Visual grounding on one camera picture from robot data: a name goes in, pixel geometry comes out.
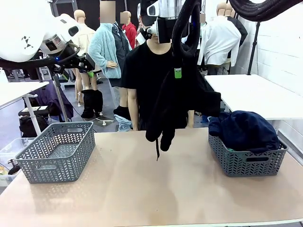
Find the white side table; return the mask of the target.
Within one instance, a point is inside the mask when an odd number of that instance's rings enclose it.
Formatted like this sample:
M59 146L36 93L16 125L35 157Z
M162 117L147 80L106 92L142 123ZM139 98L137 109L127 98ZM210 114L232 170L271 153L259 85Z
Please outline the white side table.
M205 76L231 111L249 111L266 120L303 119L303 97L258 75Z

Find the mannequin base plate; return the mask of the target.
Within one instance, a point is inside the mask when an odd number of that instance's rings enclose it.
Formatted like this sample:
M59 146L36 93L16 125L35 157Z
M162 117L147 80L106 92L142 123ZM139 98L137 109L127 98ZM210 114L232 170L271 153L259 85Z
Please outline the mannequin base plate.
M108 118L105 116L99 116L93 120L94 124L99 127L107 127L115 122L115 119Z

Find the white table leg frame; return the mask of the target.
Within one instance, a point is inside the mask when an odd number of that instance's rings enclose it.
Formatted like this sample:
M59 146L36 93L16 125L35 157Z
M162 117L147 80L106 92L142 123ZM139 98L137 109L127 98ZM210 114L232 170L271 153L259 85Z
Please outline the white table leg frame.
M276 134L278 134L278 131L279 131L279 128L280 128L280 123L281 123L280 120L272 120L271 121L271 124L274 127L274 129L276 131Z

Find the mannequin in black coat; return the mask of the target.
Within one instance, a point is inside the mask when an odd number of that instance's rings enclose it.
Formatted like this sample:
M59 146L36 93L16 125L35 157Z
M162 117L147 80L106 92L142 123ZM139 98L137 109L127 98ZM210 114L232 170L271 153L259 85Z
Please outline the mannequin in black coat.
M240 32L241 39L240 39L240 45L239 46L242 46L242 44L245 41L248 33L247 33L247 30L244 27L244 25L238 19L236 19L236 18L233 17L234 15L235 15L235 11L233 10L231 4L227 3L227 5L226 5L226 11L225 11L225 16L227 17L227 19L229 21L231 21L235 25L235 27Z

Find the light blue denim heap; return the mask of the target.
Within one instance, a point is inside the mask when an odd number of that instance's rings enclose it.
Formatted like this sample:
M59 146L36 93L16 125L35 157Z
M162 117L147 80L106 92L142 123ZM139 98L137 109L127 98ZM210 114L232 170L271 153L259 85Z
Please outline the light blue denim heap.
M126 132L130 131L132 129L132 122L122 116L119 116L117 114L114 115L116 121L119 123L118 131L120 132Z

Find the mannequin in red top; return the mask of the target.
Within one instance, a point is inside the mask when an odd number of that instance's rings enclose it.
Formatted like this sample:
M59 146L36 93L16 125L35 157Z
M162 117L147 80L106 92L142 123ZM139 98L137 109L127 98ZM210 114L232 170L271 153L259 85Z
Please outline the mannequin in red top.
M136 26L131 22L131 12L121 12L122 16L122 31L126 35L132 49L135 48L135 38L137 36Z

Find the black bag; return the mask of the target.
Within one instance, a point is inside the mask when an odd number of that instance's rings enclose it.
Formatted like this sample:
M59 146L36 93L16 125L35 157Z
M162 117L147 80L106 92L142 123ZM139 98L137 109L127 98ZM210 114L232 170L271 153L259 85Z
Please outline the black bag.
M38 122L38 125L39 125L39 128L41 131L45 130L49 126L49 123L43 116L36 115L36 119L37 119L37 122ZM31 120L30 116L22 116L19 119L19 123L20 123L19 129L22 132L23 138L34 138L37 136L37 133L35 131L35 128L34 128L34 125L33 125L33 122Z

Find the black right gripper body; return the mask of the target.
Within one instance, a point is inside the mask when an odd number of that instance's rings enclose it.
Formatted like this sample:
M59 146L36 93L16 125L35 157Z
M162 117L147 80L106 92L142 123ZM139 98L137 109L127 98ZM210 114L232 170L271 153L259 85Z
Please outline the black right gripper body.
M173 31L173 19L157 18L158 41L160 44L170 43Z

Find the black tripod stand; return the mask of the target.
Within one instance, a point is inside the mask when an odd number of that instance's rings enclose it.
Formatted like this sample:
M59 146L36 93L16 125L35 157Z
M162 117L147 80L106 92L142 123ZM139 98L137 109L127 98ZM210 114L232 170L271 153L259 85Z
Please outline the black tripod stand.
M247 75L251 74L251 69L252 69L254 54L255 54L255 50L256 50L256 46L257 46L257 42L258 42L258 32L259 32L260 24L261 24L260 21L258 21L256 23L256 31L255 31L254 40L253 40L253 43L252 43L252 50L251 50L251 53L250 53L250 61L249 61Z

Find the black garment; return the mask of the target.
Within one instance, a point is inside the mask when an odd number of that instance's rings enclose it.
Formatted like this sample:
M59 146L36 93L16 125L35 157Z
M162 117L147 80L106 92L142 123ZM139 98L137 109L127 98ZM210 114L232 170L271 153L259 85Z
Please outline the black garment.
M168 151L177 129L187 126L188 111L206 116L220 113L221 94L207 86L197 70L194 58L182 62L182 78L174 77L174 68L166 75L146 128L146 139L155 142L157 156Z

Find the person in black t-shirt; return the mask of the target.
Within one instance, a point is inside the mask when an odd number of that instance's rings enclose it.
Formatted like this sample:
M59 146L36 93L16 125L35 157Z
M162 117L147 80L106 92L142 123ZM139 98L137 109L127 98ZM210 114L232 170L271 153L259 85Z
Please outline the person in black t-shirt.
M128 107L138 107L139 131L146 129L172 64L171 42L160 44L155 34L126 56L121 85L128 92Z

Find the person's left forearm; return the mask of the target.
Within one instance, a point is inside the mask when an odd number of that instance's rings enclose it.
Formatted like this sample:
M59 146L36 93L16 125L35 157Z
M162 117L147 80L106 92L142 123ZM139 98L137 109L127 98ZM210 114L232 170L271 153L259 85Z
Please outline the person's left forearm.
M193 128L194 127L194 110L188 111L188 119L187 119L187 128Z

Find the mannequin in white green top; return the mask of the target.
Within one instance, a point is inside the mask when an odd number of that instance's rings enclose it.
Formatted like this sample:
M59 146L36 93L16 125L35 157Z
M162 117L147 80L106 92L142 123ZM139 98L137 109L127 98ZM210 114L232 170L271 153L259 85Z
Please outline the mannequin in white green top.
M200 46L202 46L202 41L203 41L203 36L204 36L204 31L205 31L205 26L207 25L206 22L206 15L205 13L200 13Z

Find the mannequin in cream jacket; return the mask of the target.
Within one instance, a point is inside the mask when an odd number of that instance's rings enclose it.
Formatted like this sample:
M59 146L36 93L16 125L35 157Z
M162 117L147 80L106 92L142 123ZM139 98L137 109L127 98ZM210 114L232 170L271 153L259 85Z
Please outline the mannequin in cream jacket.
M85 24L86 15L81 9L74 11L74 19L80 25L80 31L73 37L73 43L80 47L78 53L79 56L88 52L88 47L91 38L93 37L95 30L91 29ZM97 76L96 72L101 70L100 67L95 66L95 69L89 72L80 72L79 69L72 69L76 79L75 79L75 95L76 99L82 99L81 91L84 89L97 90Z

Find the grey plastic lattice basket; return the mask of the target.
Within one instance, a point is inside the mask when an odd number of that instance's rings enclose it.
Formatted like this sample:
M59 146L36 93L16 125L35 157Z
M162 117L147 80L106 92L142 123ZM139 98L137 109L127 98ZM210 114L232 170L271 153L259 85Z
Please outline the grey plastic lattice basket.
M75 182L95 145L93 122L52 123L15 160L29 183Z
M288 147L281 141L278 150L262 154L227 149L219 137L208 136L209 145L228 177L274 176L278 174Z

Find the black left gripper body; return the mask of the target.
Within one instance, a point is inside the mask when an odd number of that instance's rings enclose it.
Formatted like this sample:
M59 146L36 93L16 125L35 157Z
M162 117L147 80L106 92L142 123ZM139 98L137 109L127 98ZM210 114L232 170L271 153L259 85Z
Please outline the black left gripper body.
M78 56L79 51L79 46L75 44L67 44L56 57L56 64L62 66L70 62L73 58L76 58Z

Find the dark pump bottle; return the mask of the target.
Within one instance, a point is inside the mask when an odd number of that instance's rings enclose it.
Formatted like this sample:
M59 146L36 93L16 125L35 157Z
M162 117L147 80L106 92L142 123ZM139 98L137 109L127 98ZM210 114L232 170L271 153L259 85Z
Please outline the dark pump bottle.
M12 164L12 168L9 170L9 172L8 172L8 175L14 175L14 174L16 174L20 169L21 169L21 167L19 166L19 164L16 164L15 163L15 160L14 159L10 159L9 161L8 161L8 164Z

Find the black fuzzy boot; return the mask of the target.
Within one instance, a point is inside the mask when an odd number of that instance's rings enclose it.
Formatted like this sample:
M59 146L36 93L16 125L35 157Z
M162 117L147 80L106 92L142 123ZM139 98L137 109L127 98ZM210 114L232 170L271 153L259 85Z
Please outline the black fuzzy boot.
M101 113L103 110L103 95L102 92L99 90L93 91L93 97L94 97L94 111L96 113Z
M84 110L81 115L82 118L92 118L94 116L93 110L93 98L94 98L94 91L92 89L86 89L81 92L83 94L83 103L84 103Z

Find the clear storage bin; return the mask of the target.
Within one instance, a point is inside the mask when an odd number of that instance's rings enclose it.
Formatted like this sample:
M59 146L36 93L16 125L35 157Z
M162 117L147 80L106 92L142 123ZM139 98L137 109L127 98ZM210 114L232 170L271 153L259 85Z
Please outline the clear storage bin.
M0 188L7 187L21 172L19 170L14 175L8 175L9 170L13 167L8 164L10 159L14 159L16 155L27 147L34 138L17 138L0 150Z

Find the mannequin in white shirt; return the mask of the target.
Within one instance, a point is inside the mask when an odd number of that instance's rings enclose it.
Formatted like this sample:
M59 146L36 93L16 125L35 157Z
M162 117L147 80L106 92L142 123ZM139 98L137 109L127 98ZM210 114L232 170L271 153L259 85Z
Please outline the mannequin in white shirt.
M225 16L226 2L217 5L217 16L205 26L198 65L207 67L208 75L225 74L236 64L241 34Z

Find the mannequin in light blue fleece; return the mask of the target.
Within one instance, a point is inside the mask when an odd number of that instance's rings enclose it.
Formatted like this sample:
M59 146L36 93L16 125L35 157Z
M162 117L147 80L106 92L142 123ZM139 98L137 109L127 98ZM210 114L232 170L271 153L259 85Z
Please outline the mannequin in light blue fleece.
M111 86L120 87L125 59L132 48L116 22L116 3L101 0L99 10L100 25L90 41L88 54Z

